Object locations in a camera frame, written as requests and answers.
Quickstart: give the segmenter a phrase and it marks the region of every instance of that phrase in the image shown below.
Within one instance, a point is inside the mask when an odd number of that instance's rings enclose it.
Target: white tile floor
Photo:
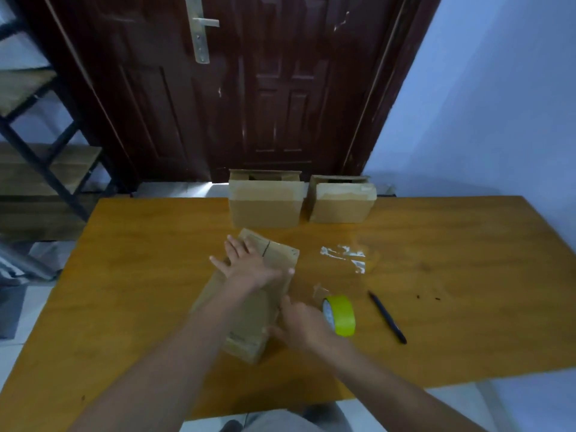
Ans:
[[[148,183],[140,186],[136,197],[227,197],[227,185]],[[69,241],[39,243],[31,253],[50,267],[59,269],[66,263],[74,245]],[[28,287],[15,339],[0,341],[0,389],[52,288],[53,284]],[[493,391],[486,392],[485,385],[471,383],[429,389],[428,392],[489,432],[576,431],[576,369],[499,379],[488,385]],[[344,400],[338,405],[355,432],[384,430],[358,400]],[[245,415],[186,421],[181,432],[216,432],[233,418],[243,422]]]

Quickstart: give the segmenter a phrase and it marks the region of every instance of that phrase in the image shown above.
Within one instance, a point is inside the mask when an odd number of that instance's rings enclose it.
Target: hand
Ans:
[[[270,326],[268,333],[288,347],[304,351],[317,351],[322,345],[338,337],[322,312],[304,303],[294,302],[285,295],[280,303],[285,329]]]
[[[264,264],[264,258],[258,254],[256,247],[249,239],[242,242],[228,235],[224,248],[230,265],[219,261],[214,256],[210,256],[210,261],[222,271],[228,282],[239,284],[249,291],[262,288],[285,274],[280,269],[267,267]],[[290,268],[287,274],[293,275],[294,268]]]

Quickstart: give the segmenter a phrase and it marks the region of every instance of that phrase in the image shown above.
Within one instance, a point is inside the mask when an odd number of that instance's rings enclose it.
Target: cardboard sheet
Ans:
[[[298,249],[270,241],[248,229],[243,229],[238,237],[251,239],[268,266],[279,268],[284,272],[296,266],[300,253]],[[276,322],[280,300],[288,292],[291,280],[292,276],[286,275],[255,291],[244,301],[234,316],[232,330],[222,346],[225,352],[251,364],[259,361],[268,341],[263,329]],[[215,270],[194,303],[193,309],[216,294],[225,281],[224,274]]]
[[[365,175],[313,175],[307,203],[313,223],[361,223],[376,201]]]
[[[299,171],[230,170],[234,227],[296,227],[305,195]]]

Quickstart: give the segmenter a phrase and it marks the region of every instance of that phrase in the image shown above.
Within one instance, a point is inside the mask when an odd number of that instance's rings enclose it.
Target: door handle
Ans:
[[[220,27],[217,19],[204,18],[202,10],[202,0],[185,0],[188,12],[188,22],[190,23],[190,33],[192,35],[192,45],[194,46],[194,57],[198,63],[210,63],[210,52],[208,51],[208,40],[206,39],[206,27]]]

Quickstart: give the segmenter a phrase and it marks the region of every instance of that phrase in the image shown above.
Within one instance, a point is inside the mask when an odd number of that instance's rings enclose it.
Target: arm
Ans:
[[[484,431],[421,388],[373,363],[337,336],[315,307],[293,304],[284,297],[282,316],[286,328],[270,327],[270,334],[319,357],[389,432]]]
[[[222,290],[116,380],[69,431],[180,430],[230,330],[233,311],[252,291],[283,274],[266,267],[250,242],[228,236],[225,248],[230,265],[210,256],[227,277]]]

